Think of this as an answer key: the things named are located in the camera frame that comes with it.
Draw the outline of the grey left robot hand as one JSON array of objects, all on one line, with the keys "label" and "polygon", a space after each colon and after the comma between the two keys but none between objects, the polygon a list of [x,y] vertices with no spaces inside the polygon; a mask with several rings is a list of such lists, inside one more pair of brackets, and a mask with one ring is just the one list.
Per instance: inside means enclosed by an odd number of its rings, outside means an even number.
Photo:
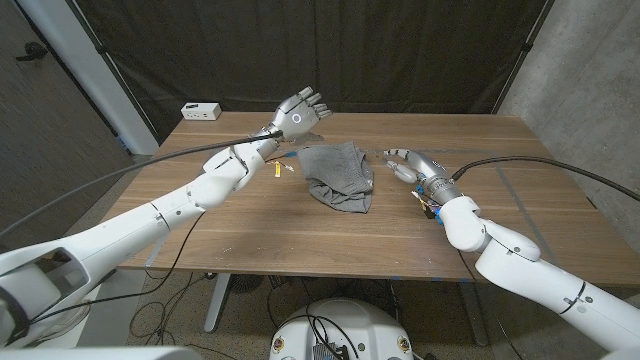
[{"label": "grey left robot hand", "polygon": [[257,136],[274,134],[281,131],[278,137],[260,140],[257,150],[262,156],[275,152],[280,142],[295,142],[306,139],[310,131],[324,118],[332,115],[332,111],[320,102],[321,95],[310,86],[284,100],[274,112],[270,123]]}]

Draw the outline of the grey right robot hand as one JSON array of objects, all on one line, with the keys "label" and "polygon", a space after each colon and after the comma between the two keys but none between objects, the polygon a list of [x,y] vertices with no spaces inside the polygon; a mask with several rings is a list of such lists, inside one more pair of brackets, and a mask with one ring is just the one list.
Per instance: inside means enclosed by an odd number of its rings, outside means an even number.
[{"label": "grey right robot hand", "polygon": [[462,196],[446,169],[432,158],[408,149],[389,149],[384,155],[386,166],[397,178],[420,185],[424,193],[439,205]]}]

